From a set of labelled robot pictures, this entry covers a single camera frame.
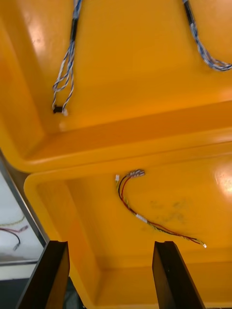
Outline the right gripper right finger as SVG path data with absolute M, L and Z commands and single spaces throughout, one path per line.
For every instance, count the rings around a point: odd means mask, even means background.
M 152 272 L 160 309 L 205 308 L 174 242 L 155 242 Z

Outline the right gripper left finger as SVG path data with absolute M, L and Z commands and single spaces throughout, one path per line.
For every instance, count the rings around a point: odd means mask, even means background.
M 51 240 L 16 305 L 17 309 L 61 309 L 70 272 L 68 243 Z

